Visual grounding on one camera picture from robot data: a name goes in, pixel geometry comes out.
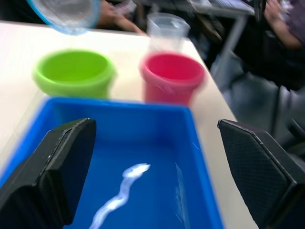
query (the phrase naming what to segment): black object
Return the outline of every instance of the black object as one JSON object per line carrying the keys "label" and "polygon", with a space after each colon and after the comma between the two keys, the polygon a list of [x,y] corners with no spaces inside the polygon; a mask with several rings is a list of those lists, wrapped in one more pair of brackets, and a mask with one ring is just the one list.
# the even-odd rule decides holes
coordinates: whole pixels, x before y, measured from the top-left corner
{"label": "black object", "polygon": [[296,155],[305,161],[305,125],[293,119],[288,129],[293,137],[286,140],[282,147],[288,153]]}
{"label": "black object", "polygon": [[266,132],[218,123],[234,181],[259,228],[305,228],[305,162]]}
{"label": "black object", "polygon": [[244,79],[247,76],[248,72],[251,72],[254,75],[257,75],[259,77],[265,78],[266,80],[272,81],[276,84],[277,89],[276,89],[276,94],[275,94],[275,100],[274,100],[274,108],[273,108],[273,113],[271,117],[271,124],[270,124],[270,131],[269,133],[274,136],[275,131],[276,131],[276,125],[278,122],[278,118],[280,115],[281,111],[281,106],[280,104],[282,103],[282,87],[285,87],[289,91],[289,98],[287,102],[287,107],[290,108],[290,103],[291,103],[291,93],[290,91],[299,91],[300,89],[304,88],[305,86],[305,75],[302,73],[300,75],[294,75],[294,74],[287,74],[287,75],[277,75],[272,72],[267,72],[267,71],[262,71],[259,68],[252,67],[246,63],[244,63],[243,66],[244,72],[238,76],[236,76],[230,84],[222,88],[221,91],[225,91],[228,88],[232,88],[233,84],[236,83],[237,81],[240,81]]}
{"label": "black object", "polygon": [[27,0],[0,0],[0,17],[5,21],[45,24]]}
{"label": "black object", "polygon": [[266,0],[253,0],[253,5],[251,5],[254,8],[254,16],[257,22],[260,22],[264,16],[264,9],[266,7]]}
{"label": "black object", "polygon": [[96,122],[50,130],[0,189],[1,229],[61,229],[73,222],[94,148]]}

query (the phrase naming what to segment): hand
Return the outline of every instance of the hand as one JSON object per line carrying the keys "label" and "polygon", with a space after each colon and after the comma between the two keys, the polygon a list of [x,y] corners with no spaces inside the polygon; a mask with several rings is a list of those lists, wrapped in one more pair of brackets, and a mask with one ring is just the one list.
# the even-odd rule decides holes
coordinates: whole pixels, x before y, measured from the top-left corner
{"label": "hand", "polygon": [[267,0],[264,16],[269,24],[271,24],[280,19],[280,13],[282,11],[282,7],[278,0]]}
{"label": "hand", "polygon": [[114,25],[117,18],[120,16],[115,12],[115,7],[105,0],[101,0],[101,16],[98,21],[98,26],[105,27]]}
{"label": "hand", "polygon": [[142,30],[137,31],[138,35],[147,37],[148,35]]}

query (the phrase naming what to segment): blue plastic tray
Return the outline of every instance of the blue plastic tray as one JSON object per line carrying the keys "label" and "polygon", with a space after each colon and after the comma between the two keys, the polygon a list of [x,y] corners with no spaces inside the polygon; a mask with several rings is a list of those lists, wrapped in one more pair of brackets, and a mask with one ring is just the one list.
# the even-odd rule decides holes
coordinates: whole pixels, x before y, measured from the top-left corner
{"label": "blue plastic tray", "polygon": [[95,147],[74,222],[65,229],[88,229],[96,211],[118,194],[123,171],[138,163],[151,167],[132,185],[126,205],[108,215],[103,229],[223,228],[191,112],[182,107],[50,99],[0,186],[50,129],[84,117],[97,122]]}

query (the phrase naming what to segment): table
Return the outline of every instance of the table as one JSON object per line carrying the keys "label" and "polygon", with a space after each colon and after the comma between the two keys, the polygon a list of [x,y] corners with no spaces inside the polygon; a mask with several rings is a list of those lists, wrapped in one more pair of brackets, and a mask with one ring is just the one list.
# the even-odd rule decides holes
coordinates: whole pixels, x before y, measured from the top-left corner
{"label": "table", "polygon": [[[115,100],[140,101],[142,79],[138,65],[149,38],[131,33],[91,31],[79,37],[60,34],[46,26],[0,22],[0,168],[5,167],[31,117],[46,95],[31,80],[31,70],[48,52],[66,48],[92,49],[106,54],[117,68],[111,88]],[[201,61],[186,40],[183,53]],[[208,71],[206,85],[192,106],[198,136],[214,192],[227,229],[257,229],[231,176],[217,122],[235,120]]]}
{"label": "table", "polygon": [[[109,1],[115,4],[115,3],[123,2],[125,0],[109,0]],[[153,4],[156,4],[161,9],[176,10],[176,7],[172,2],[172,0],[137,0],[137,1],[146,7],[151,7]]]}
{"label": "table", "polygon": [[239,38],[244,31],[244,27],[247,22],[247,18],[250,15],[254,15],[254,10],[249,7],[249,10],[233,9],[220,7],[215,4],[210,6],[202,5],[196,3],[196,0],[173,0],[177,10],[186,11],[186,12],[195,12],[199,14],[207,14],[218,17],[234,18],[235,23],[232,27],[232,30],[227,38],[227,41],[224,44],[224,47],[221,51],[220,62],[218,66],[212,68],[212,76],[214,79],[218,79],[222,74],[225,67],[228,65],[228,62],[231,57],[231,53],[237,45]]}

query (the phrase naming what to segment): pink bucket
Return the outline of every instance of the pink bucket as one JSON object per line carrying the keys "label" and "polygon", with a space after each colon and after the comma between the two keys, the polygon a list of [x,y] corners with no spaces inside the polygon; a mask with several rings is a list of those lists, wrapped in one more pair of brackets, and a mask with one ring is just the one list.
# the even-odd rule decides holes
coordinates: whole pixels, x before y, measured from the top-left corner
{"label": "pink bucket", "polygon": [[204,67],[179,53],[157,52],[140,65],[145,80],[144,99],[149,103],[189,106],[194,90],[205,79]]}

